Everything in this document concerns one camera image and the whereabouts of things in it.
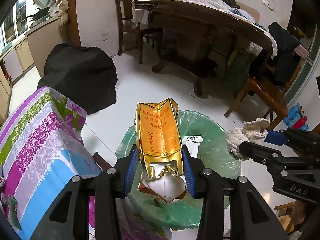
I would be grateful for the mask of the person's right hand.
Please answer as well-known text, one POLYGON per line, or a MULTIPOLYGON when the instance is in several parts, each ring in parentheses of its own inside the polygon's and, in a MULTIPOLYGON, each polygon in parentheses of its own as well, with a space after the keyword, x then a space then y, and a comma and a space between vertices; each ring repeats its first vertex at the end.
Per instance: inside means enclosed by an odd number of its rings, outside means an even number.
POLYGON ((307 222, 312 214, 312 209, 313 206, 309 203, 301 202, 300 200, 295 201, 295 205, 291 213, 291 222, 294 230, 301 230, 303 225, 307 222))

